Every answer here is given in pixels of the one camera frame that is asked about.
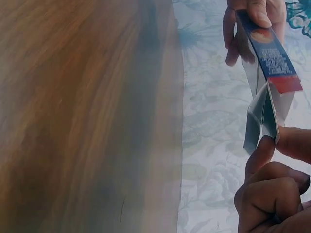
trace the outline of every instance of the floral pattern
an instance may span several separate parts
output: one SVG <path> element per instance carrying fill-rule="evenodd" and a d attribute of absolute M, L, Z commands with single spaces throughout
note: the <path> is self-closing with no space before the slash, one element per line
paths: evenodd
<path fill-rule="evenodd" d="M 287 2 L 286 8 L 290 27 L 302 28 L 302 34 L 311 38 L 311 0 Z"/>
<path fill-rule="evenodd" d="M 288 9 L 303 9 L 288 13 L 285 49 L 305 91 L 296 94 L 286 124 L 311 128 L 311 39 L 296 33 L 296 28 L 309 33 L 308 17 L 304 23 L 297 18 L 310 16 L 308 1 L 287 2 Z M 243 138 L 252 95 L 241 61 L 234 67 L 225 64 L 222 19 L 226 1 L 173 0 L 173 5 L 185 74 L 178 233 L 236 233 L 233 198 L 244 180 L 248 155 Z M 311 166 L 300 161 L 280 154 L 274 160 L 311 173 Z M 311 200 L 311 192 L 303 200 Z"/>

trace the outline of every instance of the finger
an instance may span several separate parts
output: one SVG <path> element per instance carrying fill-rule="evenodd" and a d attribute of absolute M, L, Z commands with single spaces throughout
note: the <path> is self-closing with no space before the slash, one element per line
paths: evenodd
<path fill-rule="evenodd" d="M 230 48 L 230 45 L 233 41 L 233 31 L 235 26 L 235 11 L 231 8 L 227 8 L 225 11 L 224 19 L 223 19 L 223 34 L 225 47 L 227 49 Z"/>
<path fill-rule="evenodd" d="M 286 23 L 274 23 L 272 24 L 272 29 L 276 33 L 276 36 L 278 37 L 281 44 L 284 44 L 285 41 L 285 27 Z"/>
<path fill-rule="evenodd" d="M 275 149 L 274 140 L 263 136 L 253 154 L 249 157 L 245 168 L 245 181 L 258 172 L 266 163 L 270 162 Z"/>
<path fill-rule="evenodd" d="M 267 2 L 267 15 L 272 23 L 272 29 L 283 44 L 285 41 L 286 5 L 284 0 Z"/>
<path fill-rule="evenodd" d="M 292 178 L 260 181 L 248 186 L 242 198 L 239 233 L 265 232 L 275 214 L 284 221 L 302 210 L 298 186 Z"/>
<path fill-rule="evenodd" d="M 271 27 L 266 10 L 267 0 L 248 0 L 247 11 L 251 20 L 263 28 Z"/>
<path fill-rule="evenodd" d="M 226 64 L 231 67 L 234 66 L 239 58 L 239 55 L 238 40 L 235 37 L 229 47 L 228 54 L 225 59 Z"/>
<path fill-rule="evenodd" d="M 311 130 L 279 126 L 279 134 L 278 151 L 311 164 Z"/>
<path fill-rule="evenodd" d="M 293 178 L 299 188 L 299 193 L 305 193 L 310 186 L 310 176 L 301 171 L 293 170 L 290 167 L 279 163 L 270 162 L 264 165 L 257 173 L 251 176 L 244 185 L 237 191 L 234 197 L 234 204 L 238 212 L 241 209 L 242 194 L 245 189 L 252 183 L 256 183 L 264 180 L 271 180 L 283 177 Z"/>

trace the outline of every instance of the cardboard box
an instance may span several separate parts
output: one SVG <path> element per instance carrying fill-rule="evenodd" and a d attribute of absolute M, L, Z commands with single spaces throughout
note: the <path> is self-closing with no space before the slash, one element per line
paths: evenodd
<path fill-rule="evenodd" d="M 279 140 L 294 92 L 302 91 L 300 79 L 271 28 L 254 24 L 246 10 L 236 11 L 239 53 L 253 95 L 247 111 L 244 148 L 252 154 L 260 132 Z"/>

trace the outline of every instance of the floral tablecloth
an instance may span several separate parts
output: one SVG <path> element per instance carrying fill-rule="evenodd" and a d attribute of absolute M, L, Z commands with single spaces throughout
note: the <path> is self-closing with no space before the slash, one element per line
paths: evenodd
<path fill-rule="evenodd" d="M 239 60 L 225 64 L 225 0 L 173 0 L 184 58 L 183 177 L 178 233 L 235 233 L 233 197 L 242 185 L 246 110 L 252 95 Z M 288 6 L 285 49 L 304 87 L 286 125 L 311 128 L 311 0 Z M 311 166 L 276 153 L 274 160 L 311 174 Z M 311 191 L 302 197 L 311 200 Z"/>

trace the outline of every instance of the hand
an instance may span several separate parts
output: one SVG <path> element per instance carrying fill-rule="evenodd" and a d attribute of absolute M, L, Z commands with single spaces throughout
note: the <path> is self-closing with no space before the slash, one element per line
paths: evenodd
<path fill-rule="evenodd" d="M 283 149 L 291 145 L 283 142 L 280 144 Z M 310 186 L 310 176 L 284 164 L 270 162 L 274 149 L 274 141 L 265 136 L 247 162 L 245 184 L 234 198 L 240 216 L 238 233 L 311 230 L 311 208 L 306 205 L 304 209 L 300 200 L 300 195 Z"/>
<path fill-rule="evenodd" d="M 284 0 L 227 0 L 228 8 L 223 20 L 225 47 L 228 49 L 226 63 L 235 65 L 240 53 L 234 36 L 235 10 L 247 9 L 252 21 L 261 27 L 272 26 L 281 43 L 284 42 L 286 6 Z"/>

